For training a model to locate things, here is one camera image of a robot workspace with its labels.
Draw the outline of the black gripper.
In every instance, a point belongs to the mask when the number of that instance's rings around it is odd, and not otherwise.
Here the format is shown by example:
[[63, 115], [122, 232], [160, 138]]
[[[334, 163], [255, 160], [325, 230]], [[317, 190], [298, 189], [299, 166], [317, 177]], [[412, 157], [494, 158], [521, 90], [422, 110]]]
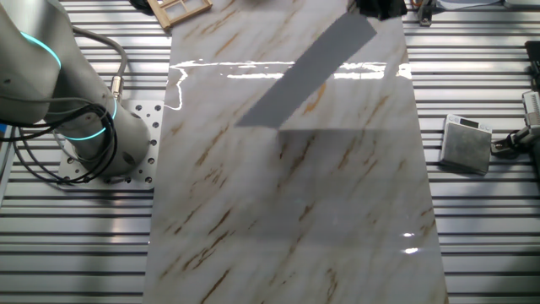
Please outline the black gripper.
[[403, 0], [355, 0], [359, 12], [380, 21], [402, 17], [408, 12]]

